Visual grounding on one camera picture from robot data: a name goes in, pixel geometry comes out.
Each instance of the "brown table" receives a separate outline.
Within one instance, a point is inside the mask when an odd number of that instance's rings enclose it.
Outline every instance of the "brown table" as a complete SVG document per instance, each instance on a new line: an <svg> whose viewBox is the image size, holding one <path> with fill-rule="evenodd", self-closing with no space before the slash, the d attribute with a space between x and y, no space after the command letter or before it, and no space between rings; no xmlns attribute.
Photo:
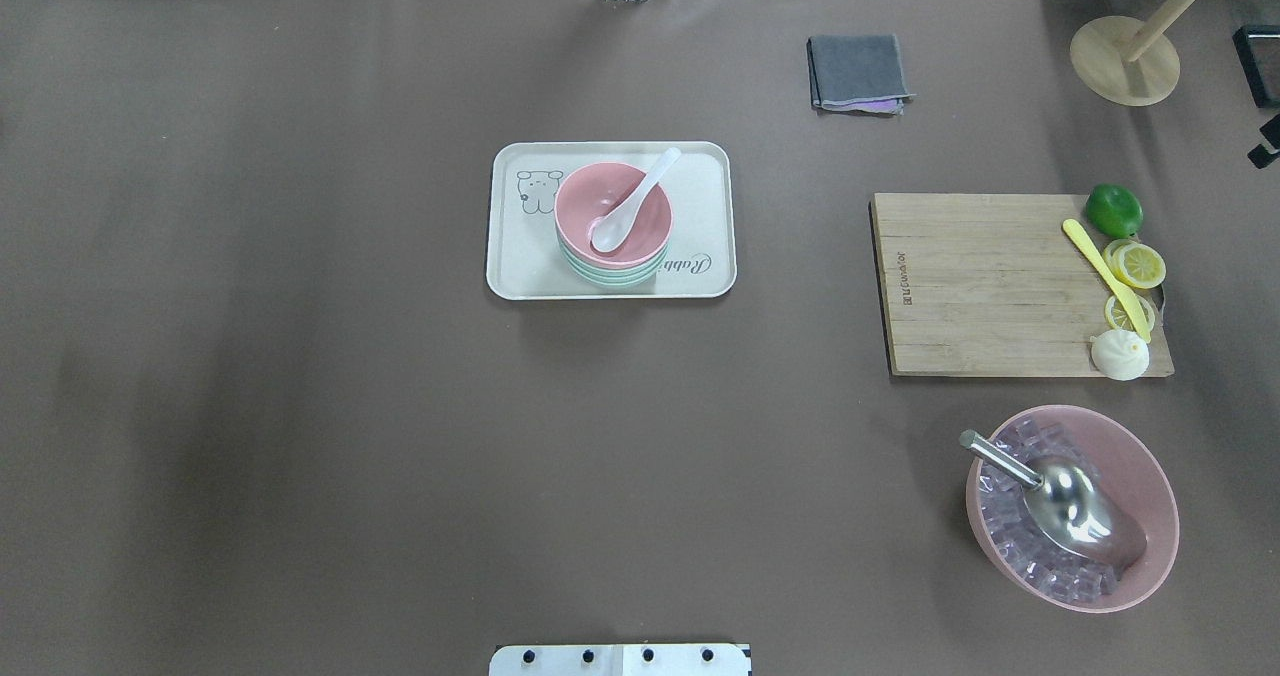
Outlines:
<svg viewBox="0 0 1280 676"><path fill-rule="evenodd" d="M1088 92L1074 29L1157 1L0 0L0 672L714 639L787 676L1274 673L1280 172L1230 37L1280 0L1197 3L1157 106ZM805 37L891 32L904 117L810 110ZM737 284L495 297L521 140L721 143ZM888 375L877 189L1098 181L1171 265L1174 376ZM1134 609L1039 602L969 533L956 434L1041 403L1170 476Z"/></svg>

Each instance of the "ladle handle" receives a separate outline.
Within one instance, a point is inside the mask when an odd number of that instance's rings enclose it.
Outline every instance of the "ladle handle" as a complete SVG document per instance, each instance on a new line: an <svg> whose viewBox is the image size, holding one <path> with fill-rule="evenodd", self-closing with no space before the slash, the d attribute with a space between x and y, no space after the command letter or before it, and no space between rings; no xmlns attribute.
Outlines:
<svg viewBox="0 0 1280 676"><path fill-rule="evenodd" d="M1023 488L1037 489L1044 480L1036 470L1000 451L996 448L996 444L982 438L982 434L973 429L965 429L960 434L960 446L975 453L978 458L1009 474Z"/></svg>

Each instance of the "folded towel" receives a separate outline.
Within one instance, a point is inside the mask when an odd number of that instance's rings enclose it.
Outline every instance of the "folded towel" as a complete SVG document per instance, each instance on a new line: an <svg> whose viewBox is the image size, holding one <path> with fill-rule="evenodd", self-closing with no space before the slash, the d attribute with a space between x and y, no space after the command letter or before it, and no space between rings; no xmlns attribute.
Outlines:
<svg viewBox="0 0 1280 676"><path fill-rule="evenodd" d="M827 111L901 114L906 91L896 35L809 38L809 96Z"/></svg>

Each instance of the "metal ladle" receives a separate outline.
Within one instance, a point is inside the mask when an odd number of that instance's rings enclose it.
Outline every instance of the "metal ladle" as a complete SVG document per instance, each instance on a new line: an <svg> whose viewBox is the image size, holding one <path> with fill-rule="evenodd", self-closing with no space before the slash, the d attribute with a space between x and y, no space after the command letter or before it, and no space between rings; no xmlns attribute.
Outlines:
<svg viewBox="0 0 1280 676"><path fill-rule="evenodd" d="M1021 484L1036 525L1064 549L1108 563L1116 575L1147 551L1142 525L1070 458L1042 456L1024 465L972 429L960 434L960 446Z"/></svg>

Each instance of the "white tray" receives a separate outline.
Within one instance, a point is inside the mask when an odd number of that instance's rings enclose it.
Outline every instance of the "white tray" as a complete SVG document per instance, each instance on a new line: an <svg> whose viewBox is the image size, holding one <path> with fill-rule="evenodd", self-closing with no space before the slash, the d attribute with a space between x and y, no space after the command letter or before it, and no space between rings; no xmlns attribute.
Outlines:
<svg viewBox="0 0 1280 676"><path fill-rule="evenodd" d="M667 147L684 152L663 175L673 225L658 274L626 289L598 287L564 261L552 216L556 189L580 166L622 161L646 169ZM512 301L562 298L713 298L737 279L728 156L716 143L512 143L493 160L489 288Z"/></svg>

